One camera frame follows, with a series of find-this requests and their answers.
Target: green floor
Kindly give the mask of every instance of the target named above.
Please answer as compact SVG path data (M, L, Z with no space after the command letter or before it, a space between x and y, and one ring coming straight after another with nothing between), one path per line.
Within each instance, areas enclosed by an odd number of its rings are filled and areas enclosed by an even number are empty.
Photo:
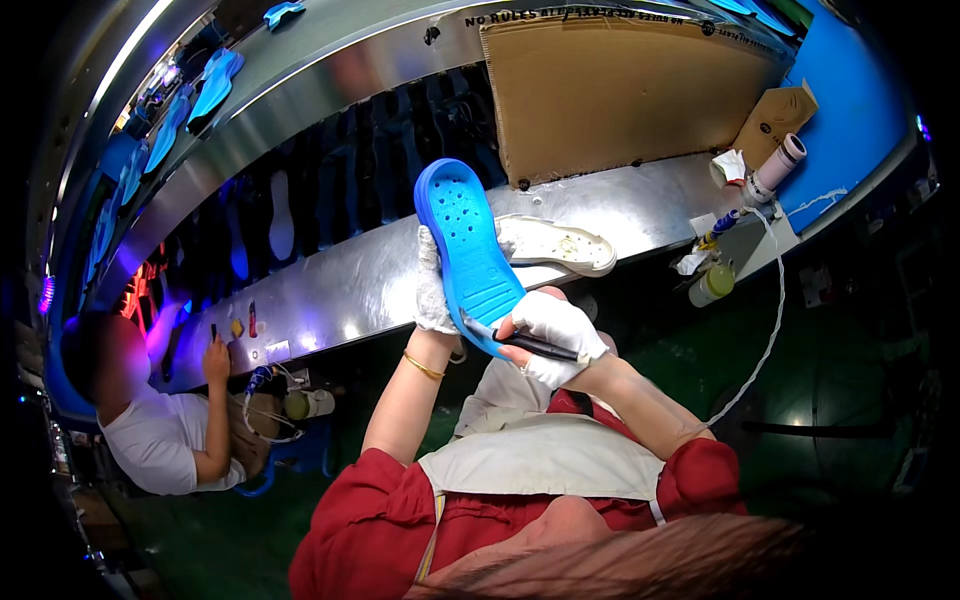
M676 276L666 257L621 265L602 279L580 280L568 293L592 294L597 327L616 340L620 354L701 418L754 368L773 327L777 274L768 269L739 285L723 301L693 308L671 293ZM643 281L649 294L625 290ZM870 296L806 309L795 272L775 349L756 381L751 406L769 422L865 424L876 421L883 387L882 360L895 349L868 326ZM334 425L337 468L356 459L364 427L409 335L403 329L321 355L314 365L337 376L348 395L338 401ZM445 443L459 406L488 358L475 351L450 368L421 451ZM789 514L803 502L825 500L818 491L879 490L889 486L906 448L908 423L893 440L812 440L758 434L740 452L741 488L753 512ZM784 482L809 480L798 490ZM320 473L278 470L272 489L257 498L232 492L187 497L111 499L145 559L174 597L283 598L286 569L329 481Z

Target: bangle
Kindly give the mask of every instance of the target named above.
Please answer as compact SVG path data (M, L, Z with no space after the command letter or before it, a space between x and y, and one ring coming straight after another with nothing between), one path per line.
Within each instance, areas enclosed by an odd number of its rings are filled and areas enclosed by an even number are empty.
M421 371L423 371L424 373L426 373L426 376L430 377L431 379L441 379L441 378L443 378L444 375L446 375L446 373L436 372L436 371L434 371L433 369L429 369L429 368L425 367L424 365L418 363L416 360L413 359L412 356L410 356L410 353L407 352L407 349L406 349L406 348L403 349L403 357L406 358L407 360L409 360L410 363L411 363L414 367L416 367L416 368L420 369Z

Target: red jacket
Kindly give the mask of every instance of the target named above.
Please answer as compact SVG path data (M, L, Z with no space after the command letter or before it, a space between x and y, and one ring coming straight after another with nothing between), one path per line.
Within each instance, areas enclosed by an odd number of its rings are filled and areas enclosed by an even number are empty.
M559 393L548 412L578 411ZM594 406L594 417L634 438L599 406ZM736 455L725 444L704 439L684 444L667 461L657 484L663 516L671 521L703 513L746 515L737 495L738 477ZM553 498L449 493L431 571L509 538L540 516ZM588 501L614 531L656 527L647 502ZM404 468L371 448L344 469L317 505L290 565L293 597L399 598L413 585L433 529L433 491L420 465Z

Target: white glove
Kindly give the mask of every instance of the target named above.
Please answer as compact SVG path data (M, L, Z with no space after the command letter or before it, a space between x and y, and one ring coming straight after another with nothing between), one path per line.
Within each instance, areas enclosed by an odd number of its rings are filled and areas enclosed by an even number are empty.
M520 368L523 374L543 382L551 390L562 387L586 369L590 360L600 358L609 350L584 311L547 293L528 292L516 304L511 317L520 332L577 352L575 363L533 354ZM508 349L507 354L512 354L509 358L514 360L517 350L520 348Z
M499 234L500 226L496 225ZM499 242L500 250L509 256L510 242ZM446 307L444 294L444 279L440 269L440 253L437 252L437 243L433 233L426 225L417 228L417 314L414 321L417 327L427 331L440 331L447 335L456 335L457 326L450 319L450 311Z

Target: apron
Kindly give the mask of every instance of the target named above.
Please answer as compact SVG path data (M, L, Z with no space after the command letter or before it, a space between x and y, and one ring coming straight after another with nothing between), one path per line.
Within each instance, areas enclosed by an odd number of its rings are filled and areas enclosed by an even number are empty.
M527 415L475 423L473 433L418 461L433 487L436 520L416 581L430 572L447 492L646 500L657 524L666 522L657 505L664 462L650 450L586 415Z

